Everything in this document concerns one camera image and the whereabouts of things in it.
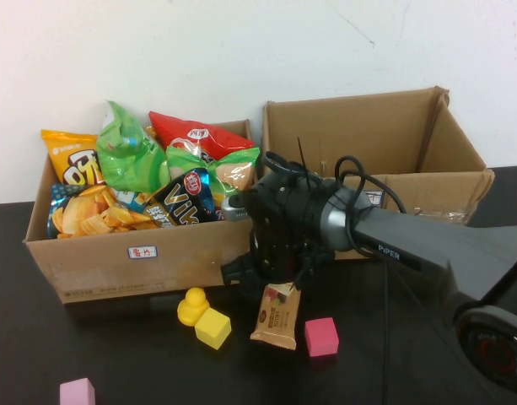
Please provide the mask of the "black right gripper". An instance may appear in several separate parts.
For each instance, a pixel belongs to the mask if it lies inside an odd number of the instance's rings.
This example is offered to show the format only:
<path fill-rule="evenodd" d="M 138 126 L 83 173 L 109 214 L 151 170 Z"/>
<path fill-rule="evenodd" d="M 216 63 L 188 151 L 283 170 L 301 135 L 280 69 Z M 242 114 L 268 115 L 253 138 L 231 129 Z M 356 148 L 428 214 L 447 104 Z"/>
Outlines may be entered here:
<path fill-rule="evenodd" d="M 253 223 L 250 252 L 221 266 L 225 285 L 242 296 L 261 296 L 265 283 L 303 284 L 335 261 L 320 245 L 320 216 L 326 193 L 320 179 L 308 180 L 301 167 L 270 171 L 244 193 Z"/>

